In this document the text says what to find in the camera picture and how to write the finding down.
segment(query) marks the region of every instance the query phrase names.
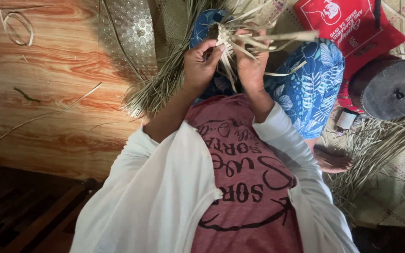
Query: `wood grain floor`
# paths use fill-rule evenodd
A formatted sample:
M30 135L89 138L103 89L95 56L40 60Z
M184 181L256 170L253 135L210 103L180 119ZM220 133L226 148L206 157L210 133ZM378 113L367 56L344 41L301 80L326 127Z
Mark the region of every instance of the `wood grain floor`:
M102 179L141 124L117 111L134 76L114 67L98 43L98 0L0 0L32 23L32 46L13 43L0 19L0 136L31 118L74 107L14 130L0 140L0 165L83 179ZM11 20L22 38L24 28ZM18 88L41 102L28 101Z

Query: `foot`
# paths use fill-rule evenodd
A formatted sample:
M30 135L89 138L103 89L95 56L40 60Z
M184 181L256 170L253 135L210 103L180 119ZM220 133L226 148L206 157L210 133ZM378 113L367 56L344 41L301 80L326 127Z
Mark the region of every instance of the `foot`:
M317 160L319 169L328 173L345 172L351 169L352 160L348 156L332 156L321 150L314 149L314 158Z

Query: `blue floral pants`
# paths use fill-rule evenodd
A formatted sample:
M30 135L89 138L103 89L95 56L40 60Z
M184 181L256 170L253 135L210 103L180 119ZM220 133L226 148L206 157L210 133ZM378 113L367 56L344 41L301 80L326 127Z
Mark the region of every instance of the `blue floral pants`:
M201 13L192 30L190 48L203 41L209 26L220 22L224 14L218 9ZM302 43L275 73L287 74L303 61L307 63L291 75L265 75L263 79L265 90L284 109L301 136L314 139L321 135L334 107L345 60L334 43L319 38ZM197 102L215 95L234 95L228 78L217 72Z

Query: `small bottle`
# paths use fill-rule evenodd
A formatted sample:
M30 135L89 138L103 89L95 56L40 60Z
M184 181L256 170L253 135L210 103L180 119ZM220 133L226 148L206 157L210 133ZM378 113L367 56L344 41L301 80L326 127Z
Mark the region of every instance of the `small bottle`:
M338 136L342 136L346 130L350 129L357 115L358 115L357 112L353 112L351 110L344 108L341 112L340 118L336 123L337 126L336 134Z

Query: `woman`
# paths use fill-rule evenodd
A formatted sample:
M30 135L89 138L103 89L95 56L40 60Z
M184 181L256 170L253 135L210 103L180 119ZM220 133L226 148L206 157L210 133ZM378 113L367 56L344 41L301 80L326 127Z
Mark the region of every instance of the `woman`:
M223 14L199 16L183 88L129 137L82 209L71 252L358 252L311 153L338 93L340 51L303 43L277 72L307 64L282 78L264 77L268 53L258 63L236 51L244 94L234 95L215 73L224 46L202 40L200 24Z

